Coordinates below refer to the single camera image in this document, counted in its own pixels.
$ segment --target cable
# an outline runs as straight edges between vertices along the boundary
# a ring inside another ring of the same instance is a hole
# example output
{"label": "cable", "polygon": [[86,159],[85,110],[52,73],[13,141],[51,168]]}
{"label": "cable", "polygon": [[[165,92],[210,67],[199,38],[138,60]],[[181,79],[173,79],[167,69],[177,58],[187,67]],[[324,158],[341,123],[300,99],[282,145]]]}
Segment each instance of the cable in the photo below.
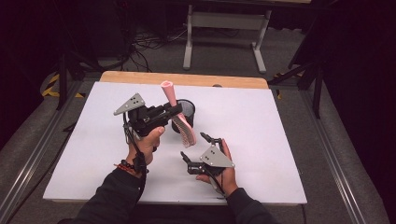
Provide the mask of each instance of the cable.
{"label": "cable", "polygon": [[123,121],[124,121],[125,134],[127,134],[127,136],[130,139],[130,142],[134,145],[134,149],[136,149],[136,157],[143,160],[143,163],[144,163],[143,167],[139,167],[139,168],[143,168],[141,170],[142,176],[140,177],[141,181],[140,181],[139,195],[137,196],[137,200],[136,200],[136,202],[139,202],[140,198],[142,197],[143,191],[145,190],[148,169],[147,169],[147,165],[146,165],[146,161],[145,161],[145,154],[143,154],[143,152],[140,151],[139,147],[137,146],[136,142],[134,141],[134,137],[133,137],[131,131],[129,130],[129,125],[128,125],[128,122],[126,121],[126,113],[123,113],[122,117],[123,117]]}
{"label": "cable", "polygon": [[306,213],[305,213],[305,207],[303,204],[301,204],[301,208],[303,209],[304,224],[306,224]]}
{"label": "cable", "polygon": [[172,39],[168,39],[166,38],[164,43],[156,43],[156,42],[161,42],[162,40],[159,37],[152,37],[152,35],[149,36],[142,36],[142,37],[138,37],[135,39],[135,43],[137,46],[141,47],[138,50],[142,51],[142,50],[146,50],[146,49],[160,49],[163,46],[165,46],[166,44],[169,44],[175,40],[180,39],[180,37],[187,32],[187,29],[183,29],[181,33],[177,34],[176,37],[172,38]]}
{"label": "cable", "polygon": [[207,172],[207,173],[208,173],[209,176],[213,179],[213,181],[215,181],[215,184],[218,186],[218,188],[219,188],[220,191],[221,191],[221,195],[225,196],[225,192],[224,192],[223,188],[221,187],[219,181],[215,178],[214,175],[212,175],[212,173],[210,173],[210,172]]}
{"label": "cable", "polygon": [[150,72],[151,73],[152,71],[149,69],[149,63],[148,63],[146,57],[142,53],[140,53],[139,51],[137,51],[136,54],[138,56],[141,55],[143,57],[143,59],[145,60],[145,63],[146,63],[146,66],[141,64],[141,63],[138,63],[137,61],[134,60],[134,58],[132,56],[130,56],[132,62],[136,65],[137,71],[139,71],[139,67],[138,66],[141,66],[141,67],[146,68],[146,72]]}
{"label": "cable", "polygon": [[21,207],[26,203],[26,201],[29,199],[29,197],[33,194],[33,192],[35,191],[35,189],[40,185],[40,183],[43,181],[43,179],[46,177],[47,173],[50,171],[51,167],[53,166],[53,164],[58,160],[59,156],[61,155],[61,152],[64,148],[64,146],[66,145],[67,141],[70,138],[70,135],[72,134],[74,128],[76,126],[76,122],[73,123],[72,125],[68,126],[67,128],[64,129],[64,132],[68,132],[66,138],[64,139],[64,141],[62,142],[61,147],[58,149],[58,152],[56,153],[55,157],[53,158],[52,162],[50,163],[49,167],[47,168],[47,170],[44,172],[44,174],[40,177],[40,179],[37,181],[37,183],[32,187],[32,189],[30,189],[30,191],[27,193],[27,195],[24,197],[24,199],[18,204],[18,206],[14,209],[14,211],[12,212],[12,214],[9,216],[8,220],[6,221],[6,224],[9,224],[12,220],[12,218],[15,217],[15,215],[17,215],[17,213],[20,211]]}
{"label": "cable", "polygon": [[[123,66],[128,61],[128,59],[129,59],[128,55],[123,55],[120,62],[113,63],[113,64],[107,65],[107,66],[101,66],[101,67],[104,68],[105,71],[111,70],[111,69]],[[97,69],[93,69],[91,67],[87,67],[87,66],[83,66],[83,65],[81,65],[81,68],[84,69],[84,71],[86,71],[86,72],[102,72],[102,71],[98,71]]]}

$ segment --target metal frame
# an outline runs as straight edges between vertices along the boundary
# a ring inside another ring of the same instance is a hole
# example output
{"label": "metal frame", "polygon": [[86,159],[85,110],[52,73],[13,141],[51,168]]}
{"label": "metal frame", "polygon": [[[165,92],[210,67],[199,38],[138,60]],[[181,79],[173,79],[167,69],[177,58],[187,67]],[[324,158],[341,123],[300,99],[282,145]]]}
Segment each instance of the metal frame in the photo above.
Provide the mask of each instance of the metal frame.
{"label": "metal frame", "polygon": [[271,10],[266,10],[265,15],[240,15],[193,12],[192,5],[189,5],[189,13],[187,15],[187,43],[186,51],[184,53],[183,69],[189,70],[191,68],[192,27],[229,28],[259,31],[257,42],[251,43],[251,46],[259,72],[264,74],[266,72],[266,68],[262,59],[261,47],[270,17]]}
{"label": "metal frame", "polygon": [[317,119],[316,114],[311,107],[311,97],[307,91],[300,91],[300,94],[303,98],[304,105],[307,108],[311,119],[314,121],[315,128],[318,131],[318,136],[322,143],[325,159],[329,164],[334,181],[338,187],[338,190],[340,191],[341,197],[344,200],[346,210],[348,211],[353,223],[365,224],[366,221],[363,217],[363,214],[361,213],[358,203],[356,202],[355,196],[353,195],[349,181],[347,180],[347,177],[345,176],[343,169],[341,168],[341,165],[337,160],[334,150],[332,149],[332,144],[330,143],[329,137],[320,119]]}
{"label": "metal frame", "polygon": [[62,108],[55,111],[54,115],[52,116],[49,122],[49,125],[47,126],[46,131],[44,131],[43,135],[41,136],[40,140],[35,146],[35,149],[33,150],[28,161],[22,167],[20,173],[17,176],[17,179],[15,180],[6,198],[3,200],[0,206],[0,223],[7,222],[10,214],[12,213],[13,209],[19,202],[19,199],[22,196],[23,191],[26,189],[30,179],[35,173],[35,169],[37,168],[38,164],[40,163],[41,159],[43,158],[44,154],[47,151],[50,140],[52,139],[52,136],[54,135],[54,132],[57,129],[61,118],[64,115],[64,111],[67,110],[67,107],[69,107],[74,96],[76,95],[76,93],[78,93],[78,89],[80,85],[81,85],[81,81],[75,81],[72,83],[70,87],[69,97],[65,101]]}

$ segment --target wooden table edge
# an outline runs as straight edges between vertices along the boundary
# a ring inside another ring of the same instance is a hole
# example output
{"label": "wooden table edge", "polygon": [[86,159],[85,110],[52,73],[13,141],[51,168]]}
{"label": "wooden table edge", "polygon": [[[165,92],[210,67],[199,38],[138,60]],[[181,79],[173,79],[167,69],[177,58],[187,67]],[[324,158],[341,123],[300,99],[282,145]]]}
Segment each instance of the wooden table edge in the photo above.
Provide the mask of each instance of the wooden table edge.
{"label": "wooden table edge", "polygon": [[167,73],[141,73],[106,71],[102,74],[101,82],[119,82],[135,84],[161,84],[172,81],[175,85],[183,86],[214,86],[225,88],[268,89],[267,81],[261,77],[224,77],[208,75],[187,75]]}

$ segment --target black sleeve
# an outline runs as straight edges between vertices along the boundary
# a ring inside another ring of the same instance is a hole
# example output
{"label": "black sleeve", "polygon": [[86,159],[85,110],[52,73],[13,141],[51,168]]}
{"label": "black sleeve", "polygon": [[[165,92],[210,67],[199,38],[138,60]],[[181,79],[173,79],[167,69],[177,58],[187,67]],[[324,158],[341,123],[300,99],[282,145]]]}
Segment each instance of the black sleeve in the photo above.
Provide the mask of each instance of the black sleeve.
{"label": "black sleeve", "polygon": [[236,189],[227,198],[227,204],[233,210],[237,224],[279,223],[259,201],[251,199],[244,189]]}
{"label": "black sleeve", "polygon": [[127,223],[139,195],[140,179],[115,169],[71,223]]}

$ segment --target white table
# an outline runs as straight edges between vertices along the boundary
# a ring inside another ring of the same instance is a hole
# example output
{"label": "white table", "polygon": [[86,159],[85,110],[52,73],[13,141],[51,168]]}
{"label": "white table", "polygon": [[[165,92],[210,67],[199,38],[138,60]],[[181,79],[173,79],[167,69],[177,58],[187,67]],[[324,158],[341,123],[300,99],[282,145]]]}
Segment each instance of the white table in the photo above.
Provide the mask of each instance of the white table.
{"label": "white table", "polygon": [[[113,116],[114,110],[136,92],[146,106],[165,104],[160,84],[96,82],[43,198],[56,202],[89,200],[115,168],[113,164],[127,155],[122,116]],[[226,203],[211,185],[187,173],[187,164],[180,156],[184,151],[192,161],[199,161],[209,147],[199,132],[226,139],[236,165],[237,183],[252,198],[262,203],[306,203],[270,90],[181,85],[176,85],[175,90],[178,99],[191,100],[196,106],[197,144],[184,148],[169,122],[154,161],[148,166],[140,203]]]}

